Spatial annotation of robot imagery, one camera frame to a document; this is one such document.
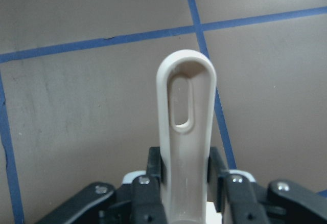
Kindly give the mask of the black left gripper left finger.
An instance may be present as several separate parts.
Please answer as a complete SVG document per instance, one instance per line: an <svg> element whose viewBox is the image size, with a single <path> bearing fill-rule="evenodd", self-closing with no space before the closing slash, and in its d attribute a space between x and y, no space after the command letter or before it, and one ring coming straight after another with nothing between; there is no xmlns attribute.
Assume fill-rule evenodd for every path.
<svg viewBox="0 0 327 224"><path fill-rule="evenodd" d="M151 147L145 173L118 189L109 183L91 183L38 223L166 223L160 180L160 148Z"/></svg>

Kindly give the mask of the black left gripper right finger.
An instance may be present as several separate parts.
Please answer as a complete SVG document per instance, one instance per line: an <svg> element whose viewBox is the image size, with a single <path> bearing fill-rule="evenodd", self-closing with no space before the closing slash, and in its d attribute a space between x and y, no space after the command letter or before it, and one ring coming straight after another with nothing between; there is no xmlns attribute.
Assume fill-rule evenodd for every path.
<svg viewBox="0 0 327 224"><path fill-rule="evenodd" d="M207 183L222 223L326 223L326 198L286 179L267 188L225 165L211 147Z"/></svg>

